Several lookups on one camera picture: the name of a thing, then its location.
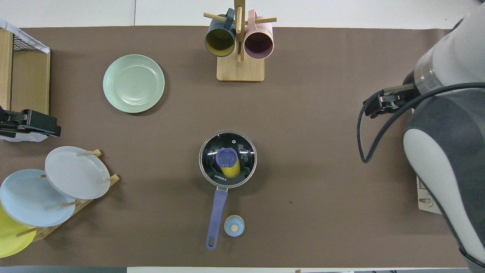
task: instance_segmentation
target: blue mug handle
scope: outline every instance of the blue mug handle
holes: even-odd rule
[[[214,203],[212,204],[212,213],[210,215],[209,232],[207,233],[206,248],[214,250],[219,236],[221,227],[222,211],[226,204],[227,191],[216,190],[214,194]]]
[[[226,23],[224,24],[224,28],[227,30],[230,30],[233,22],[234,22],[234,10],[229,8],[226,13]]]

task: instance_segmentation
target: small blue bowl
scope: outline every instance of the small blue bowl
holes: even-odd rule
[[[231,215],[224,222],[227,235],[237,237],[244,231],[244,220],[239,215]]]

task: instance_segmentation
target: purple cap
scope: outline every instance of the purple cap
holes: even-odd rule
[[[221,168],[232,168],[238,162],[238,153],[233,148],[221,148],[215,155],[215,162]]]

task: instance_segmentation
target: mug handle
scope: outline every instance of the mug handle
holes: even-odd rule
[[[234,15],[235,15],[234,10],[231,8],[228,8],[226,13],[226,23],[224,24],[225,29],[227,30],[231,29],[232,22],[234,22]]]
[[[214,203],[212,204],[212,213],[210,215],[209,232],[207,233],[206,248],[214,250],[219,236],[221,227],[222,211],[226,204],[227,191],[215,190]]]
[[[256,24],[255,20],[258,19],[258,15],[256,14],[256,10],[252,9],[248,13],[249,17],[247,18],[247,24],[251,25],[255,30],[257,30],[258,25]]]

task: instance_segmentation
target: blue mug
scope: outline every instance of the blue mug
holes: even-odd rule
[[[234,10],[229,8],[225,17],[226,21],[222,22],[212,19],[209,30],[207,30],[205,44],[206,49],[214,56],[225,57],[231,54],[236,47],[236,27],[233,24]]]

